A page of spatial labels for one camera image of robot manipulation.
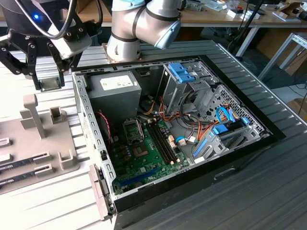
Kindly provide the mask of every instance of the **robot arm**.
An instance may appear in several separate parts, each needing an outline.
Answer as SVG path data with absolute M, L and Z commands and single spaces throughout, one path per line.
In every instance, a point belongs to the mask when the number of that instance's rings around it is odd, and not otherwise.
M 37 57 L 52 56 L 59 71 L 59 84 L 64 86 L 63 73 L 77 66 L 82 52 L 91 45 L 102 23 L 82 23 L 71 0 L 0 0 L 8 25 L 6 39 L 0 41 L 0 61 L 13 73 L 33 79 L 35 88 L 42 89 L 35 65 Z M 26 54 L 26 62 L 17 60 L 8 51 L 13 45 Z
M 102 9 L 97 23 L 82 23 L 75 12 L 77 0 L 0 0 L 8 25 L 8 35 L 0 39 L 0 61 L 13 73 L 24 74 L 41 90 L 35 66 L 37 57 L 52 56 L 59 71 L 59 86 L 64 86 L 63 73 L 77 66 L 82 52 L 91 45 L 102 24 Z M 140 56 L 139 39 L 157 48 L 167 48 L 180 29 L 178 0 L 114 0 L 112 35 L 107 54 L 115 61 L 134 61 Z M 26 54 L 22 63 L 8 51 L 13 45 Z
M 113 0 L 112 35 L 107 54 L 118 62 L 134 61 L 140 57 L 140 40 L 165 49 L 176 38 L 178 0 Z

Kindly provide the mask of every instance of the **green motherboard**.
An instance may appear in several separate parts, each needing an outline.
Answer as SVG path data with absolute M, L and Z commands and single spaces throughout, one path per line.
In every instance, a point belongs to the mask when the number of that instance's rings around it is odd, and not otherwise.
M 158 129 L 161 135 L 164 135 L 164 143 L 169 145 L 167 139 L 169 131 L 165 122 L 161 120 L 155 125 L 156 130 Z M 159 143 L 155 142 L 157 138 L 153 137 L 153 133 L 149 131 L 150 127 L 143 123 L 141 128 L 144 135 L 143 142 L 128 145 L 126 136 L 119 135 L 117 141 L 111 145 L 110 158 L 117 176 L 113 181 L 116 194 L 122 194 L 189 166 L 185 155 L 178 147 L 175 149 L 168 147 L 175 160 L 167 161 L 165 155 L 159 151 L 161 146 L 157 146 Z

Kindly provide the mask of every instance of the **motherboard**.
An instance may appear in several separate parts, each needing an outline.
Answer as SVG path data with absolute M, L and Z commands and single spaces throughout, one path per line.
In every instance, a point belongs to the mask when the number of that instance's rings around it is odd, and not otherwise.
M 171 134 L 163 120 L 151 124 L 140 123 L 140 127 L 144 135 L 142 141 L 129 145 L 126 136 L 136 136 L 138 133 L 138 127 L 133 128 L 130 125 L 130 128 L 126 129 L 129 132 L 119 135 L 117 141 L 111 145 L 110 158 L 117 175 L 113 181 L 116 194 L 122 194 L 189 166 L 179 147 L 170 143 Z

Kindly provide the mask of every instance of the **aluminum extrusion table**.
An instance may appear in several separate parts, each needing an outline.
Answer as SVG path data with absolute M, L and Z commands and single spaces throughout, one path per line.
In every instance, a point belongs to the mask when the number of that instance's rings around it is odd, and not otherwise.
M 129 229 L 264 229 L 273 223 L 280 229 L 283 221 L 296 219 L 307 209 L 307 125 L 278 99 L 250 71 L 213 41 L 175 42 L 167 50 L 142 45 L 143 54 L 154 57 L 207 55 L 237 86 L 281 129 L 287 138 L 266 151 L 240 173 L 192 196 L 160 213 L 136 223 Z M 24 55 L 16 52 L 23 59 Z M 100 47 L 87 49 L 79 66 L 106 64 Z M 32 81 L 15 76 L 0 66 L 1 105 L 11 110 L 0 112 L 0 120 L 19 116 L 22 95 L 33 93 Z M 52 58 L 42 58 L 38 76 L 56 76 Z M 108 229 L 101 222 L 94 193 L 87 175 L 91 160 L 77 117 L 71 75 L 66 86 L 54 92 L 38 93 L 38 111 L 62 106 L 69 116 L 80 169 L 0 195 L 1 227 L 10 229 Z
M 283 52 L 293 43 L 296 42 L 296 47 L 291 51 L 288 57 L 283 61 L 283 63 L 279 66 L 280 69 L 285 69 L 289 64 L 290 61 L 300 52 L 300 49 L 304 48 L 307 49 L 307 33 L 291 33 L 289 37 L 285 40 L 276 54 L 272 57 L 266 67 L 262 70 L 259 74 L 259 80 L 262 80 L 267 73 L 272 69 L 273 65 L 278 61 L 281 57 Z

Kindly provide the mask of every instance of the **black wire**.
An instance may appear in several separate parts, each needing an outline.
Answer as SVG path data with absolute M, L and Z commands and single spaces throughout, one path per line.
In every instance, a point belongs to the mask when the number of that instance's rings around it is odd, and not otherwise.
M 290 90 L 292 90 L 293 92 L 295 92 L 297 95 L 304 97 L 303 95 L 299 94 L 298 92 L 296 92 L 295 90 L 293 90 L 290 86 L 288 86 Z
M 29 13 L 29 11 L 22 4 L 21 0 L 15 0 L 15 2 L 19 6 L 19 8 L 22 10 L 22 12 L 26 15 L 26 17 L 29 19 L 31 24 L 43 36 L 45 36 L 46 38 L 49 38 L 50 40 L 56 40 L 56 39 L 60 39 L 60 38 L 64 37 L 64 35 L 67 33 L 67 31 L 68 31 L 68 29 L 71 25 L 72 18 L 75 14 L 76 5 L 77 5 L 77 0 L 71 0 L 71 2 L 69 4 L 69 8 L 68 8 L 67 17 L 66 17 L 66 20 L 65 20 L 61 30 L 56 35 L 52 35 L 52 34 L 48 33 L 47 31 L 45 31 L 44 29 L 42 29 L 39 25 L 36 24 L 36 22 L 34 21 L 34 19 L 31 16 L 31 14 Z
M 246 12 L 248 11 L 248 5 L 249 5 L 249 3 L 246 5 L 246 9 L 245 9 L 245 13 L 244 13 L 244 17 L 243 17 L 243 19 L 242 19 L 242 22 L 241 22 L 241 25 L 239 26 L 239 28 L 238 28 L 238 31 L 241 29 L 241 27 L 242 27 L 242 24 L 243 24 L 243 21 L 244 21 L 244 19 L 245 19 L 245 16 L 246 16 Z
M 186 102 L 188 96 L 189 96 L 191 93 L 193 93 L 193 92 L 194 92 L 193 89 L 190 90 L 190 91 L 187 93 L 187 95 L 185 95 L 184 98 L 181 100 L 180 107 L 179 107 L 179 116 L 180 116 L 180 118 L 182 119 L 183 122 L 184 122 L 184 119 L 185 119 L 184 116 L 183 116 L 183 104 Z
M 100 0 L 96 0 L 96 5 L 97 5 L 97 8 L 98 8 L 98 15 L 99 15 L 98 22 L 96 23 L 96 25 L 101 27 L 103 19 L 104 19 L 104 15 L 103 15 L 103 12 L 102 12 Z
M 285 66 L 284 68 L 282 68 L 277 74 L 275 74 L 274 76 L 272 76 L 271 78 L 267 79 L 267 80 L 264 80 L 263 83 L 266 83 L 270 80 L 272 80 L 273 78 L 277 77 L 283 70 L 285 70 L 286 68 L 288 67 L 291 67 L 292 65 L 294 65 L 295 63 L 297 63 L 299 60 L 301 60 L 303 57 L 305 57 L 307 54 L 301 56 L 298 60 L 296 61 L 292 61 L 291 63 L 289 63 L 287 66 Z
M 300 114 L 302 108 L 303 108 L 303 104 L 304 104 L 304 101 L 305 101 L 305 98 L 307 97 L 307 93 L 305 94 L 304 98 L 303 98 L 303 101 L 301 103 L 301 107 L 299 108 L 299 111 L 298 111 L 298 115 Z
M 299 88 L 299 87 L 298 87 L 299 84 L 305 84 L 305 86 L 304 86 L 303 88 Z M 307 89 L 307 82 L 297 83 L 297 84 L 295 84 L 295 86 L 296 86 L 298 89 L 300 89 L 300 90 Z

